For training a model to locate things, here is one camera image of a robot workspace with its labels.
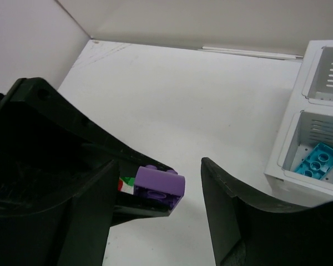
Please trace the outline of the white slotted container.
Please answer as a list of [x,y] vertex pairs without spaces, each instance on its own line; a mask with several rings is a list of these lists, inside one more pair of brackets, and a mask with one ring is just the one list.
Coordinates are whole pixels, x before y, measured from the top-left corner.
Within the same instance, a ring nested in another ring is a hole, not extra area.
[[293,172],[320,142],[333,148],[333,40],[307,47],[265,169],[275,197],[308,207],[333,201],[333,169],[323,180]]

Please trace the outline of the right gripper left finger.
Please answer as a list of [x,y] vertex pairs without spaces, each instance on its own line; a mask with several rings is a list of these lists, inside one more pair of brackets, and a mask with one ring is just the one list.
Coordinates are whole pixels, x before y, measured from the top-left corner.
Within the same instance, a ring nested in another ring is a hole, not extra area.
[[31,208],[0,210],[0,265],[102,265],[118,179],[111,161]]

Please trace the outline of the green square lego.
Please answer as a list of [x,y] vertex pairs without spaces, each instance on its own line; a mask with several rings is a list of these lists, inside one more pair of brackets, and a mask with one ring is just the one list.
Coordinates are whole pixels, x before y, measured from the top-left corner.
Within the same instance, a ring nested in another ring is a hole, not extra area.
[[134,192],[134,177],[121,177],[120,178],[122,182],[121,191],[129,194],[133,194]]

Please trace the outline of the large red lego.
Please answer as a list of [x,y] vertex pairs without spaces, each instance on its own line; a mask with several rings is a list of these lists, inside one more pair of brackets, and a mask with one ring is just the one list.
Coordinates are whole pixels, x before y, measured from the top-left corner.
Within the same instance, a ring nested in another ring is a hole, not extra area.
[[121,179],[119,179],[119,181],[118,181],[118,191],[121,191],[122,187],[123,187],[123,181]]

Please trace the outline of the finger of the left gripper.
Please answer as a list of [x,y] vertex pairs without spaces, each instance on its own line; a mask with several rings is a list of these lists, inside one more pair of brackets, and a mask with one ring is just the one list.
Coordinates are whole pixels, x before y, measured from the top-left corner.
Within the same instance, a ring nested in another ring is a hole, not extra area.
[[110,226],[117,226],[135,219],[167,217],[170,214],[171,209],[155,199],[118,192]]
[[133,150],[80,112],[43,78],[0,93],[0,205],[33,205],[114,160],[125,177],[172,168]]

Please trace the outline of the long teal lego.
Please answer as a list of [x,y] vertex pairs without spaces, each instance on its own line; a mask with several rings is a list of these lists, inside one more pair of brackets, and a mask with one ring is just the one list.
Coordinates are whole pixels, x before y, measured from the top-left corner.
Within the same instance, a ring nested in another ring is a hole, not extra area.
[[333,148],[320,142],[301,159],[293,172],[316,180],[323,180],[332,169]]

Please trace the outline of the purple arched lego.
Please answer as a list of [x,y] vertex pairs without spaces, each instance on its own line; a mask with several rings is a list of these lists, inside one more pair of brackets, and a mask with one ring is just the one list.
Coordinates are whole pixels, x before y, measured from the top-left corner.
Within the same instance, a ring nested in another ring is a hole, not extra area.
[[140,166],[135,176],[133,195],[156,200],[173,210],[185,193],[185,177],[175,170],[158,170],[156,166]]

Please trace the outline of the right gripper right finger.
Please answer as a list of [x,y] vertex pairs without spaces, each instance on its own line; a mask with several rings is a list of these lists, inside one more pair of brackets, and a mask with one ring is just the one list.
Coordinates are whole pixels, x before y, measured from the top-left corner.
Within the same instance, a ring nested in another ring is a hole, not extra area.
[[207,157],[201,182],[217,265],[333,265],[333,201],[282,201]]

